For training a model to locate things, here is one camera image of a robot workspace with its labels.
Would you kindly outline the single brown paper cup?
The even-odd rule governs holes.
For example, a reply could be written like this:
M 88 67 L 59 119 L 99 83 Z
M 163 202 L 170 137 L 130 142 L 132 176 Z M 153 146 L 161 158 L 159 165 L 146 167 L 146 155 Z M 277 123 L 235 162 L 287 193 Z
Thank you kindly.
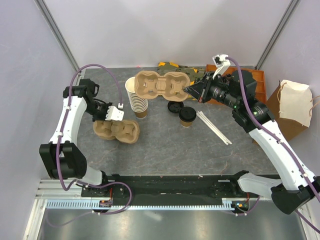
M 191 120 L 185 120 L 183 118 L 180 119 L 180 124 L 184 127 L 184 128 L 189 128 L 193 122 L 194 122 L 195 118 L 192 118 Z

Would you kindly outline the cardboard cup carrier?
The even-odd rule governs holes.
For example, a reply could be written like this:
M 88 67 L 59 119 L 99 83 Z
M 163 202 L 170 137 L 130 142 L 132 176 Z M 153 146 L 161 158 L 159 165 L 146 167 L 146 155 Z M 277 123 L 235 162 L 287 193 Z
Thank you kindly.
M 184 88 L 190 86 L 190 78 L 183 72 L 167 72 L 159 75 L 156 71 L 142 70 L 134 78 L 134 90 L 138 97 L 152 100 L 162 96 L 167 101 L 183 102 L 188 98 Z
M 125 144 L 136 143 L 140 135 L 140 127 L 135 120 L 97 120 L 93 123 L 93 131 L 103 140 L 118 140 Z

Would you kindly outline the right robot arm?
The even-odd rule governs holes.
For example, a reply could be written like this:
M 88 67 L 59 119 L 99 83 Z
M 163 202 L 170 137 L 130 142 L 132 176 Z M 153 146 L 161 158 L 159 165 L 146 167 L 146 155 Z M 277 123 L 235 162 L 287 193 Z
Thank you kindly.
M 184 87 L 200 103 L 215 100 L 232 109 L 232 117 L 265 152 L 279 178 L 254 175 L 246 170 L 234 175 L 229 191 L 235 197 L 252 193 L 270 199 L 289 215 L 320 193 L 320 178 L 294 153 L 268 107 L 256 98 L 257 82 L 247 70 L 221 76 L 206 72 L 202 80 Z

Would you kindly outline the black plastic cup lid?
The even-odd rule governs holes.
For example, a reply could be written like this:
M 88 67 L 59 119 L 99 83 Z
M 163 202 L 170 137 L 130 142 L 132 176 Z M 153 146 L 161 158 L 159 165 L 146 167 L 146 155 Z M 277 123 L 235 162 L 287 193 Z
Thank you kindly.
M 178 114 L 181 121 L 186 123 L 193 122 L 197 117 L 197 112 L 190 106 L 183 107 Z

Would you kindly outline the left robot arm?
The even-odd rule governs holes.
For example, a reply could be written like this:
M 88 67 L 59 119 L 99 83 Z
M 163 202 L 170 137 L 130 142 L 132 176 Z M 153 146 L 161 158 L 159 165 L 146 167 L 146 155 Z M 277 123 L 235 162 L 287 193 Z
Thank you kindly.
M 84 113 L 92 120 L 104 121 L 112 103 L 95 99 L 99 85 L 89 78 L 81 79 L 79 85 L 66 87 L 63 91 L 61 116 L 49 143 L 41 144 L 39 154 L 51 179 L 80 180 L 91 184 L 99 197 L 106 196 L 110 185 L 104 181 L 104 173 L 88 166 L 86 157 L 77 147 L 78 132 Z

